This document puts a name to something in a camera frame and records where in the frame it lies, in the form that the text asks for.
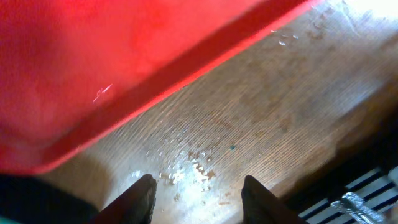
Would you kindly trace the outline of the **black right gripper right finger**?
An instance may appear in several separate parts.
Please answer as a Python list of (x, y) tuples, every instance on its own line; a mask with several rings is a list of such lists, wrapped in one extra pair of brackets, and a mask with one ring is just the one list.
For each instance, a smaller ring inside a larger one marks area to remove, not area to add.
[(306, 224), (274, 194), (251, 175), (244, 178), (241, 190), (244, 224)]

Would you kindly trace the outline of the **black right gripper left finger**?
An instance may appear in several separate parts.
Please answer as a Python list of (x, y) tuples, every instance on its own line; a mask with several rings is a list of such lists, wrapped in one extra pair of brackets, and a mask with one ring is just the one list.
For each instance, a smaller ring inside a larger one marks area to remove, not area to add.
[(116, 200), (91, 218), (89, 224), (150, 224), (156, 202), (157, 181), (143, 175)]

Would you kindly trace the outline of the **red plastic tray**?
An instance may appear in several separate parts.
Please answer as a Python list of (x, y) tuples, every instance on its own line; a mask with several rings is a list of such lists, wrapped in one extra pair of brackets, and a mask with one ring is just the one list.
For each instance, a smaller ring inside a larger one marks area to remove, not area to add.
[(313, 6), (1, 2), (1, 173), (54, 169)]

